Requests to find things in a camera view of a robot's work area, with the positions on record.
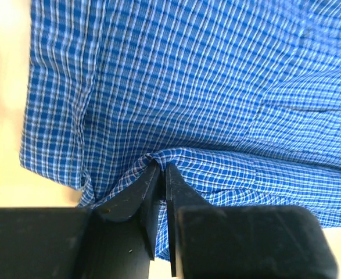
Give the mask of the blue checked long sleeve shirt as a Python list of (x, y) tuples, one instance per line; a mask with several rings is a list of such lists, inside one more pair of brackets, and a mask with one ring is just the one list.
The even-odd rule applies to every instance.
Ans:
[(23, 168), (97, 207), (156, 162), (341, 227), (341, 1), (32, 1)]

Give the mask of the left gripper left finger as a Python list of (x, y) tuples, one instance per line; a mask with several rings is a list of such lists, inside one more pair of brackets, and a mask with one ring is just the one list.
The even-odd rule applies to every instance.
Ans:
[(160, 167), (151, 164), (129, 187), (94, 209), (72, 278), (148, 278), (160, 198)]

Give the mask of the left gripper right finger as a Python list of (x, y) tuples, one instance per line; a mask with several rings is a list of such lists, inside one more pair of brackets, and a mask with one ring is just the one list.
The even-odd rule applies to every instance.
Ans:
[(316, 217), (300, 206), (213, 206), (165, 172), (171, 271), (179, 278), (337, 278)]

